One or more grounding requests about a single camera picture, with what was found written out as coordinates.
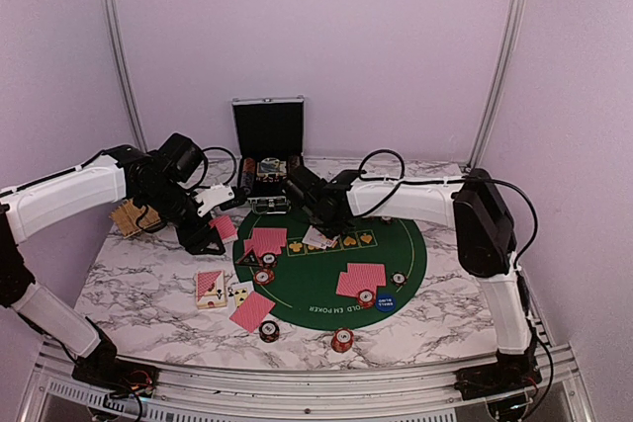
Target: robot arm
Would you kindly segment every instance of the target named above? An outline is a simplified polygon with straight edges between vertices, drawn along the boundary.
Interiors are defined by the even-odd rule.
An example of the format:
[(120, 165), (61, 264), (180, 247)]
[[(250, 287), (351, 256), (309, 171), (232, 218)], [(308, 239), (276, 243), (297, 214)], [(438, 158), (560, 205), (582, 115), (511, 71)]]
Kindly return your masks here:
[[(172, 222), (179, 242), (191, 254), (222, 254), (222, 240), (209, 227), (211, 209), (226, 210), (243, 201), (239, 190), (226, 185), (199, 194), (179, 185), (204, 160), (196, 144), (174, 133), (149, 153), (122, 145), (83, 165), (0, 192), (0, 304), (12, 307), (77, 355), (76, 379), (120, 389), (139, 366), (116, 360), (115, 345), (99, 328), (37, 283), (18, 245), (69, 216), (128, 198)], [(152, 367), (142, 369), (155, 373)]]
[(459, 262), (486, 296), (498, 345), (496, 364), (458, 372), (456, 388), (464, 399), (522, 388), (530, 379), (541, 381), (534, 359), (536, 336), (527, 319), (529, 296), (515, 263), (513, 219), (492, 182), (481, 169), (443, 180), (361, 180), (358, 170), (345, 170), (326, 182), (300, 167), (284, 184), (291, 203), (329, 238), (349, 227), (354, 217), (418, 219), (456, 229)]

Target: vertical metal post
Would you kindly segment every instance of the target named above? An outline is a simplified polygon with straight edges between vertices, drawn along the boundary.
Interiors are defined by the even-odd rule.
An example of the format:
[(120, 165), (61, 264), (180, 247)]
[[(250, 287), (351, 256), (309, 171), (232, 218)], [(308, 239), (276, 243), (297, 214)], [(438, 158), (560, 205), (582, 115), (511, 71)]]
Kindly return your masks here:
[(488, 140), (490, 139), (490, 135), (493, 130), (493, 123), (501, 100), (501, 94), (503, 92), (505, 76), (507, 75), (507, 69), (518, 38), (524, 7), (525, 0), (510, 0), (505, 32), (503, 34), (503, 43), (501, 44), (501, 51), (499, 52), (497, 61), (497, 70), (495, 71), (491, 91), (488, 95), (486, 109), (484, 110), (484, 116), (482, 117), (482, 123), (480, 124), (479, 131), (477, 132), (471, 156), (468, 159), (468, 168), (475, 168), (478, 166), (482, 156), (484, 155), (484, 151), (486, 150), (486, 145), (488, 145)]
[(138, 109), (136, 108), (135, 95), (132, 90), (130, 74), (126, 64), (126, 56), (124, 53), (123, 41), (121, 39), (121, 29), (119, 26), (119, 17), (117, 15), (117, 3), (116, 0), (103, 0), (103, 2), (108, 25), (108, 33), (110, 36), (110, 45), (115, 58), (115, 65), (119, 76), (119, 85), (121, 86), (121, 91), (123, 93), (132, 134), (134, 136), (136, 146), (143, 152), (147, 152), (147, 142), (145, 141), (142, 126), (140, 125), (140, 117), (138, 115)]

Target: poker mat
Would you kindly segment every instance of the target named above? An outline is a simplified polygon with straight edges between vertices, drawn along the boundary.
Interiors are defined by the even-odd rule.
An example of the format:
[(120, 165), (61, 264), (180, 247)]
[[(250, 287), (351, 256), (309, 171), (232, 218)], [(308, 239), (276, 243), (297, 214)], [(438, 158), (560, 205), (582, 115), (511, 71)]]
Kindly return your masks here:
[[(275, 280), (265, 287), (253, 282), (255, 290), (276, 304), (271, 313), (277, 318), (314, 330), (361, 328), (398, 312), (413, 298), (426, 272), (426, 246), (414, 221), (379, 218), (355, 219), (354, 229), (341, 236), (332, 249), (309, 248), (301, 241), (308, 231), (308, 217), (301, 210), (287, 214), (250, 213), (239, 227), (233, 244), (233, 258), (244, 253), (244, 239), (256, 227), (287, 229), (286, 247), (277, 256)], [(338, 275), (347, 272), (347, 263), (384, 264), (387, 285), (378, 287), (377, 297), (390, 296), (391, 311), (376, 306), (361, 308), (354, 297), (336, 294)], [(256, 268), (235, 266), (241, 282), (252, 281)], [(407, 282), (396, 286), (393, 273), (403, 273)]]

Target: white marble tabletop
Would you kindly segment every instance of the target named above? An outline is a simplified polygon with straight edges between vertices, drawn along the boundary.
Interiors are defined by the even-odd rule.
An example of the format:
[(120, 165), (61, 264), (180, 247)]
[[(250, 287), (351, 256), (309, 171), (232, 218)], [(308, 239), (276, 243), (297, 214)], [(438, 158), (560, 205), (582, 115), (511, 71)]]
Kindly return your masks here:
[[(307, 159), (330, 179), (358, 160)], [(214, 162), (208, 181), (227, 178), (231, 164)], [(397, 174), (393, 162), (368, 167)], [(407, 164), (408, 176), (458, 175), (448, 163)], [(248, 208), (231, 210), (238, 226)], [(496, 335), (486, 301), (475, 280), (457, 261), (455, 231), (427, 222), (424, 236), (426, 275), (415, 297), (398, 313), (354, 330), (352, 350), (330, 347), (331, 332), (278, 321), (281, 337), (264, 343), (228, 319), (232, 308), (198, 310), (194, 275), (224, 270), (227, 284), (238, 282), (231, 245), (224, 256), (191, 256), (178, 245), (169, 226), (153, 235), (124, 239), (116, 227), (108, 235), (75, 308), (103, 328), (122, 355), (182, 365), (254, 370), (340, 370), (386, 368), (492, 353)]]

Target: white wall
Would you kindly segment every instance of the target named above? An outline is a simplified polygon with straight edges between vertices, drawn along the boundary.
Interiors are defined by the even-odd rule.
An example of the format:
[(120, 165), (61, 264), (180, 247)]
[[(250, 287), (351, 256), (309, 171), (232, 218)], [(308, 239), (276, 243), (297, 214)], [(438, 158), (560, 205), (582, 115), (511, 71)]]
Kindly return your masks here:
[[(132, 140), (100, 0), (0, 0), (0, 188)], [(73, 304), (110, 227), (89, 211), (20, 250), (36, 278)], [(41, 338), (0, 309), (0, 420), (15, 420)]]
[(117, 0), (150, 147), (237, 148), (230, 100), (304, 94), (306, 154), (466, 161), (509, 0)]
[(605, 422), (633, 413), (632, 149), (633, 0), (528, 0), (484, 165), (535, 202), (523, 265)]

